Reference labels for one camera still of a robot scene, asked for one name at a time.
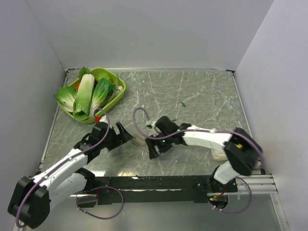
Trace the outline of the beige remote control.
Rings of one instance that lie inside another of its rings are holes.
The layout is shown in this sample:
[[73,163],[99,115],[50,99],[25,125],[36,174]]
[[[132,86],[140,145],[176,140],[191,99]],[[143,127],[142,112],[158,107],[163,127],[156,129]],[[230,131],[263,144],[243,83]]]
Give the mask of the beige remote control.
[[137,147],[142,148],[144,151],[149,152],[148,145],[142,137],[135,136],[132,140],[131,143],[136,145]]

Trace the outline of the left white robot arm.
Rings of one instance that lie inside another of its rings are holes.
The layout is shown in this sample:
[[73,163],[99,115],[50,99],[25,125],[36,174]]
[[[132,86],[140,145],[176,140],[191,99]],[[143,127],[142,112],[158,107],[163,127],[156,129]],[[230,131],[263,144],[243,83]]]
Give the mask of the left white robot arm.
[[96,123],[59,162],[38,175],[18,180],[8,205],[8,213],[16,218],[17,227],[35,229],[70,195],[94,190],[95,176],[84,167],[102,149],[111,151],[134,138],[120,122],[116,126],[119,132],[107,122]]

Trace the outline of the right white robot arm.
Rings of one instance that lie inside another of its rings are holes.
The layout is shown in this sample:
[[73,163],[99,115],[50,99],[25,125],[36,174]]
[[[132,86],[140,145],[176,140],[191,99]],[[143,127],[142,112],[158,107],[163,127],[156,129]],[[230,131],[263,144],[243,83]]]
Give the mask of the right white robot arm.
[[158,158],[173,145],[200,146],[225,154],[227,160],[214,170],[210,180],[210,186],[216,192],[222,191],[237,176],[250,176],[263,152],[241,128],[215,131],[188,123],[178,126],[167,116],[155,122],[148,121],[146,126],[155,131],[145,139],[150,159]]

